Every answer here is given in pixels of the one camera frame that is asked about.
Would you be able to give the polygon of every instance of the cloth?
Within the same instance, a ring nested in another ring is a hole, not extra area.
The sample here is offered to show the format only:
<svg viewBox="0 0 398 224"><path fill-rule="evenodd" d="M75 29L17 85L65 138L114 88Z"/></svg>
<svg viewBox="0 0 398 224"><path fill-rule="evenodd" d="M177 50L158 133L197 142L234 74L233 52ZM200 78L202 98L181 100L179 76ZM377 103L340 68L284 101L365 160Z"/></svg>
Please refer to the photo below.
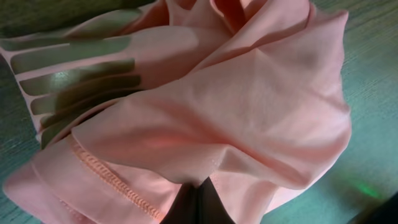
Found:
<svg viewBox="0 0 398 224"><path fill-rule="evenodd" d="M5 193L45 223L159 223L182 183L210 177L235 223L259 223L348 144L347 17L165 0L2 40L45 148Z"/></svg>

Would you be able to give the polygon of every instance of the orange stitching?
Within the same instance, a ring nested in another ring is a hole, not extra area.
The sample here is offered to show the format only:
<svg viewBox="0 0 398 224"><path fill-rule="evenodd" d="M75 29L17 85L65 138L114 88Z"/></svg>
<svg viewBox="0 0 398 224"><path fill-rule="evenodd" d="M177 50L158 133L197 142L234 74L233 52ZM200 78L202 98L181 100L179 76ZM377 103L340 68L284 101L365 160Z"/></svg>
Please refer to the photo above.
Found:
<svg viewBox="0 0 398 224"><path fill-rule="evenodd" d="M67 137L72 146L73 153L81 160L91 171L97 174L101 180L110 185L114 190L125 196L132 203L136 204L146 214L150 215L155 220L161 222L165 217L164 214L159 212L156 208L140 198L138 194L133 192L126 183L110 171L101 161L95 156L91 155L88 151L84 150L71 135Z"/></svg>

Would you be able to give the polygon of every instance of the wooden table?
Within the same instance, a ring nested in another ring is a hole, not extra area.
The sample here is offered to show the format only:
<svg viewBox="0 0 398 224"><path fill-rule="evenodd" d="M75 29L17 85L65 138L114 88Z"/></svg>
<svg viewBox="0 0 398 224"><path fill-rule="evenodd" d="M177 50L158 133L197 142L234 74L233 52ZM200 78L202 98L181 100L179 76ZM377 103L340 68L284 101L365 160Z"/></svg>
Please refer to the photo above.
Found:
<svg viewBox="0 0 398 224"><path fill-rule="evenodd" d="M264 224L348 223L398 191L398 1L316 0L347 9L345 97L353 136L336 165L313 187L268 213ZM0 63L0 182L39 148L14 77ZM0 223L39 223L0 193Z"/></svg>

